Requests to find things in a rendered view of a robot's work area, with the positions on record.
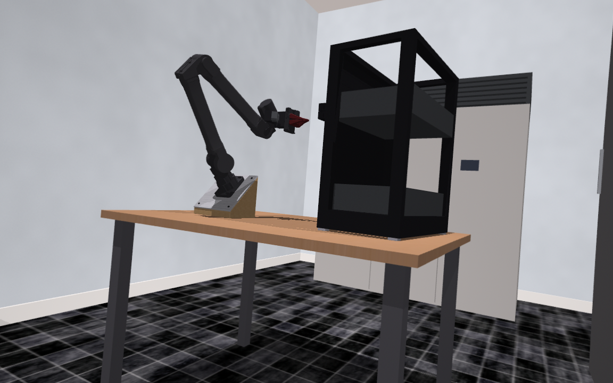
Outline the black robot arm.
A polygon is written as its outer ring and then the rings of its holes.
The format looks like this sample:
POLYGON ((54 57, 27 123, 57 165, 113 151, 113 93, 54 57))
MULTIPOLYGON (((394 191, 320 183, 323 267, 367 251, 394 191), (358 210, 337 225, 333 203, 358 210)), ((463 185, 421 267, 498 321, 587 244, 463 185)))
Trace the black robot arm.
POLYGON ((211 167, 210 170, 218 186, 218 190, 214 194, 219 198, 230 198, 242 182, 245 181, 245 178, 243 176, 235 176, 234 173, 231 174, 231 170, 234 167, 234 159, 227 153, 220 140, 211 111, 203 94, 198 77, 199 74, 233 107, 234 111, 245 120, 251 131, 258 137, 269 139, 276 131, 275 128, 283 129, 286 111, 277 112, 273 101, 266 99, 258 106, 258 111, 261 115, 259 116, 230 84, 228 79, 220 72, 217 64, 207 54, 194 54, 175 72, 175 76, 177 76, 185 90, 190 107, 194 111, 196 121, 206 143, 206 150, 208 152, 206 162, 211 167))

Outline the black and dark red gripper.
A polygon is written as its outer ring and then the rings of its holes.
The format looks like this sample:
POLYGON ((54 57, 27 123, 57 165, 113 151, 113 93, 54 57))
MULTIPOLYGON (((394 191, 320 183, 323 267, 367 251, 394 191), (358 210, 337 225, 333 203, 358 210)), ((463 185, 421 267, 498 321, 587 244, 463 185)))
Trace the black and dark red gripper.
POLYGON ((308 122, 309 119, 300 117, 299 111, 293 110, 291 109, 291 107, 287 107, 285 112, 285 123, 283 131, 290 134, 295 134, 295 128, 300 128, 303 124, 308 122))

